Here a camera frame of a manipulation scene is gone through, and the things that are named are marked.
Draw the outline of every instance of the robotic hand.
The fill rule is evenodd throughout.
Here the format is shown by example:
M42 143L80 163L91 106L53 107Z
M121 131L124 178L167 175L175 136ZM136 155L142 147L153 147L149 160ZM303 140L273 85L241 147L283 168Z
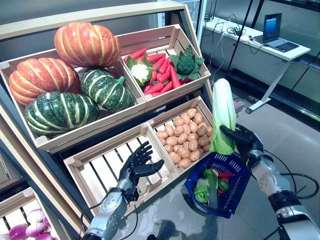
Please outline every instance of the robotic hand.
M147 141L129 156L120 170L117 186L109 190L101 204L101 210L91 221L82 240L111 240L115 236L127 205L138 200L136 186L139 178L156 173L165 162L161 159L156 163L146 164L151 160L153 151L150 149L151 145Z
M235 141L243 163L251 170L262 192L268 196L279 223L281 240L320 240L320 230L302 206L289 181L280 175L273 159L263 153L261 140L250 130L236 124L235 131L220 126L221 131Z

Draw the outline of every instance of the squash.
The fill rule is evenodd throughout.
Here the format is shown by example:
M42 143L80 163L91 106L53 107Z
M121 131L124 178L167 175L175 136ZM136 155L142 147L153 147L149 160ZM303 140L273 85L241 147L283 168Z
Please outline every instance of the squash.
M110 112L119 112L134 105L133 94L126 89L125 78L115 79L102 67L88 68L80 78L82 91Z
M50 138L96 121L99 107L89 97L69 92L48 92L25 107L30 130Z
M81 67L112 67L120 58L118 39L101 25L71 22L60 27L54 35L59 56Z
M44 93L77 93L80 81L77 72L61 59L29 58L20 62L10 75L9 89L14 98L26 106Z

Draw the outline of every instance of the purple onion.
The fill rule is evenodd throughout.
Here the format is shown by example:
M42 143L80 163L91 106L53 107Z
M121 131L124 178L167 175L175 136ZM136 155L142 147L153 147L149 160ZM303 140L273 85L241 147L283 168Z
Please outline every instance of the purple onion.
M48 221L48 218L47 218L46 216L44 216L44 218L43 218L43 224L44 224L46 227L51 227L51 226L50 226L50 223L49 223L49 221Z
M26 219L30 224L34 224L41 222L44 219L44 217L44 211L42 211L41 208L38 208L29 212L29 214L26 216Z
M41 233L36 240L53 240L53 237L51 236L50 232L44 232Z
M26 229L28 228L27 224L20 224L14 226L10 229L8 236L10 240L22 240L27 238Z
M46 229L46 226L42 222L32 223L25 230L25 234L28 237L37 237L39 234L42 234Z

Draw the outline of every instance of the potato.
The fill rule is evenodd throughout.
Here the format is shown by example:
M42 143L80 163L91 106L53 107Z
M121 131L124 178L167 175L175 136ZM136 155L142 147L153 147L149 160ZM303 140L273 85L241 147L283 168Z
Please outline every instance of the potato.
M191 161L189 158L183 158L183 159L181 159L181 161L179 161L178 168L186 169L187 167L190 166L190 164L191 164Z
M176 126L175 129L174 129L174 132L173 132L173 134L176 137L179 137L183 133L184 133L184 127L183 126Z
M188 124L183 124L183 133L189 135L191 133L191 128Z
M202 148L198 148L199 152L200 152L200 157L205 153L205 151Z
M166 133L165 131L157 131L156 135L160 139L166 139L168 137L168 133Z
M208 137L212 136L212 131L213 131L212 127L211 127L211 126L208 126L208 127L206 128L206 135L207 135Z
M189 151L189 141L185 141L185 142L182 144L182 147L183 147L185 150Z
M196 132L199 136L203 136L207 133L207 127L206 126L198 126L198 131Z
M176 153L179 154L182 159L189 157L189 152L183 147L178 147Z
M192 133L196 133L198 131L198 125L195 122L190 122L189 127Z
M190 142L192 139L198 140L199 136L196 133L190 133L188 136L188 141Z
M171 145L164 145L164 148L168 153L171 153L174 150L174 148Z
M181 160L181 156L174 151L169 152L169 156L172 159L172 161L174 162L174 164L178 164Z
M210 142L210 138L207 136L202 136L198 139L198 144L203 147Z
M169 136L167 139L166 139L166 144L167 145L170 145L170 146L174 146L176 145L178 142L178 139L176 136Z
M174 135L174 128L170 124L164 126L164 131L168 134L169 137Z
M188 139L188 135L186 133L182 133L178 137L178 144L183 144Z
M184 121L185 124L189 124L190 123L190 117L188 114L184 113L180 116L180 118Z
M202 122L202 115L197 112L197 113L194 115L193 121L194 121L196 124L200 124L200 123Z
M160 142L162 143L163 146L167 144L167 140L163 138L160 138Z
M197 110L195 108L190 108L186 114L189 115L190 119L193 119L196 115Z
M180 147L181 147L181 145L174 145L173 146L173 151L177 152L178 148L180 148Z
M198 148L198 141L197 139L191 139L189 141L189 150L190 151L195 151Z
M183 119L181 119L180 117L175 118L173 120L173 125L176 126L182 126L183 124L185 124L185 121Z
M202 149L203 149L204 152L208 152L209 149L210 149L210 143L208 143L207 145L204 145L204 146L202 147Z
M199 150L192 151L189 154L189 159L191 160L191 162L197 161L199 158L200 158L200 151Z
M200 124L198 124L198 128L200 128L201 126L208 127L204 121L202 121L202 122L200 122Z

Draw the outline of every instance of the tiled floor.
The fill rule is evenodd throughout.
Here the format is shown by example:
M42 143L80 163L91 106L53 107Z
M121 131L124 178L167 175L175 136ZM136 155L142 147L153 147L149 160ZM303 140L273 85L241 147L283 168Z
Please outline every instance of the tiled floor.
M237 123L254 131L263 141L264 148L280 157L292 172L305 173L320 182L320 134L298 120L265 104L251 114L245 109L252 104L245 92L232 88L234 97L246 97L245 108L239 113ZM275 160L280 172L285 168ZM256 180L250 179L235 215L230 219L205 215L197 210L188 198L184 179L167 194L154 201L139 213L138 227L128 240L147 239L149 234L159 240L262 240L277 228L275 214L268 198L260 191ZM297 188L308 187L301 195L313 191L313 184L296 178ZM301 202L319 225L320 194ZM114 239L130 233L136 215L123 222ZM279 239L277 234L270 240Z

